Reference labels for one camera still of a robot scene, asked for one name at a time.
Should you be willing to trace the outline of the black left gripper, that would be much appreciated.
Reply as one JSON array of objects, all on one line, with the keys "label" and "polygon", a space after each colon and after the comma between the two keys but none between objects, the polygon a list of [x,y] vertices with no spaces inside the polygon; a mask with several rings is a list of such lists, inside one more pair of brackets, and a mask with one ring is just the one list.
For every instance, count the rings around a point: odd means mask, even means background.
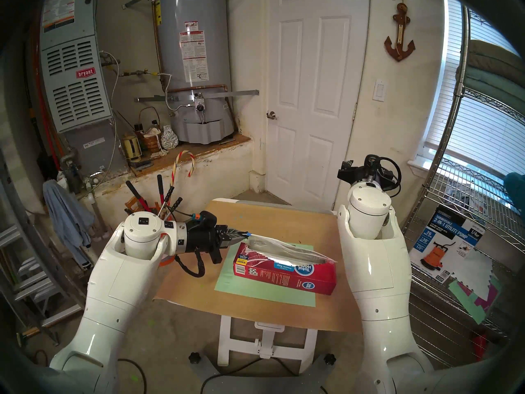
[{"label": "black left gripper", "polygon": [[239,231],[228,226],[217,227],[217,217],[208,211],[201,211],[198,220],[188,221],[186,230],[186,253],[198,249],[210,255],[220,255],[220,247],[232,246],[249,237],[248,231]]}]

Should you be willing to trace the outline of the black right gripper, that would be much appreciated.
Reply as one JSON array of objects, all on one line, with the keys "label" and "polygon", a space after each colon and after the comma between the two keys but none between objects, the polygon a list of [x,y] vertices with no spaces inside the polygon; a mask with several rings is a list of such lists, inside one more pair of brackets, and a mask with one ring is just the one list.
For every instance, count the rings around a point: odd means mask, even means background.
[{"label": "black right gripper", "polygon": [[394,161],[388,157],[368,155],[364,165],[355,171],[354,182],[369,180],[379,184],[383,191],[394,190],[394,172],[381,165],[382,161],[387,161],[394,166]]}]

